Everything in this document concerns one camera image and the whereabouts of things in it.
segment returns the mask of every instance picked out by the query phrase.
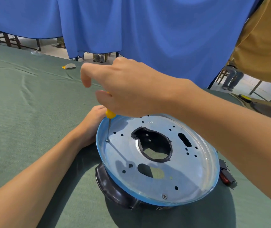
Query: floor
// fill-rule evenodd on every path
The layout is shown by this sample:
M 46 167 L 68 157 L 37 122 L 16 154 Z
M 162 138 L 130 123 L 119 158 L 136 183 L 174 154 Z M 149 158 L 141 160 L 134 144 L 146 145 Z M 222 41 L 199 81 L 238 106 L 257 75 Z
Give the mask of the floor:
M 21 45 L 26 45 L 28 47 L 37 48 L 36 40 L 34 40 L 34 39 L 19 37 L 19 40 L 21 42 Z M 40 43 L 41 43 L 41 53 L 46 54 L 46 55 L 50 55 L 50 56 L 69 59 L 66 49 L 61 49 L 61 48 L 55 47 L 57 45 L 56 39 L 41 39 Z M 108 61 L 104 64 L 112 64 L 113 60 L 115 59 L 115 55 L 116 55 L 115 53 L 111 53 L 111 56 L 108 57 Z M 85 53 L 85 59 L 83 60 L 82 58 L 79 58 L 79 62 L 93 63 L 93 54 L 92 53 Z M 234 88 L 233 92 L 230 92 L 228 90 L 226 91 L 221 88 L 225 79 L 226 79 L 226 77 L 221 81 L 221 84 L 219 84 L 219 85 L 218 85 L 218 83 L 214 83 L 211 89 L 221 91 L 221 92 L 226 92 L 226 93 L 243 94 L 243 95 L 246 95 L 246 96 L 249 96 L 252 98 L 261 99 L 259 96 L 255 95 L 255 94 L 249 95 L 249 93 L 255 87 L 255 85 L 258 83 L 259 80 L 252 78 L 252 77 L 245 74 L 244 78 Z M 270 100 L 271 99 L 271 83 L 264 83 L 263 82 L 260 85 L 260 87 L 257 88 L 256 92 L 259 95 L 263 96 L 265 99 Z

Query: person's right hand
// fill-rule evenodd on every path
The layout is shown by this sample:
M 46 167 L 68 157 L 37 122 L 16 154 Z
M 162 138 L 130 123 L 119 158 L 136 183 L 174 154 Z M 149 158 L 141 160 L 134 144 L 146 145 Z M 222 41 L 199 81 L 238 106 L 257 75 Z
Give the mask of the person's right hand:
M 116 114 L 130 117 L 167 113 L 172 95 L 179 88 L 185 90 L 187 81 L 123 57 L 116 58 L 112 65 L 83 64 L 81 80 L 85 87 L 91 86 L 91 78 L 106 90 L 96 92 L 98 102 Z

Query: yellow and black round object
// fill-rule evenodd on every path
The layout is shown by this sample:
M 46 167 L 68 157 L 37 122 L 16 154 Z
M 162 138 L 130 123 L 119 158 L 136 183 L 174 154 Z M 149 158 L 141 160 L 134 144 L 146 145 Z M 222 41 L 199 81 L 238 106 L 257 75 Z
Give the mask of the yellow and black round object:
M 239 94 L 238 97 L 239 97 L 241 100 L 245 101 L 246 103 L 251 103 L 251 102 L 252 102 L 251 98 L 249 98 L 249 97 L 247 97 L 247 96 L 245 96 L 245 95 L 243 95 L 243 94 Z

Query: yellow screwdriver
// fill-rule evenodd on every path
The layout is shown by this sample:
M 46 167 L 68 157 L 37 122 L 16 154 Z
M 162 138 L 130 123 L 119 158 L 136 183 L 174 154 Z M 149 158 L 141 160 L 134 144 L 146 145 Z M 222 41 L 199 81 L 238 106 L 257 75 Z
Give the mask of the yellow screwdriver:
M 111 126 L 111 119 L 113 119 L 116 116 L 116 114 L 114 112 L 112 112 L 111 110 L 106 111 L 106 117 L 109 118 L 109 126 L 108 126 L 108 133 L 107 133 L 107 140 L 106 142 L 109 142 L 109 130 L 110 130 L 110 126 Z

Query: round blue metal disc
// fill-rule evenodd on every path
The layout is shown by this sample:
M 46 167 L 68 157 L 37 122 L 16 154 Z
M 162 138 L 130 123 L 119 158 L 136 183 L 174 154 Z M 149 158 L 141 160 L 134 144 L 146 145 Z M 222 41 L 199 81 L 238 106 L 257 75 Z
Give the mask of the round blue metal disc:
M 203 198 L 217 184 L 220 167 L 216 150 L 181 121 L 164 114 L 142 118 L 118 115 L 111 121 L 107 142 L 108 125 L 109 119 L 103 119 L 97 131 L 99 155 L 114 182 L 133 197 L 157 206 L 179 206 Z M 149 147 L 168 140 L 164 147 L 171 149 L 170 155 L 162 162 L 148 159 L 143 150 L 147 145 L 138 141 L 140 136 Z M 143 173 L 141 169 L 147 167 L 163 174 L 154 177 Z

